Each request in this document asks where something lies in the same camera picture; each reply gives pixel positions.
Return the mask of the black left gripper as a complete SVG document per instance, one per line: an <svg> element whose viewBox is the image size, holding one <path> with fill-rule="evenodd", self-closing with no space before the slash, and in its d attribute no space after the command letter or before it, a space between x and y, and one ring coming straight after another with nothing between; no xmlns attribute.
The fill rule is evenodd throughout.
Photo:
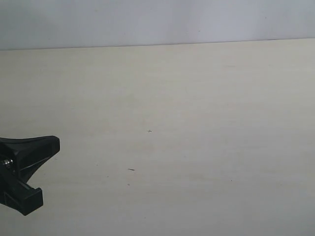
<svg viewBox="0 0 315 236"><path fill-rule="evenodd" d="M1 138L0 203L24 216L42 207L42 189L34 189L24 182L59 151L60 139L56 136Z"/></svg>

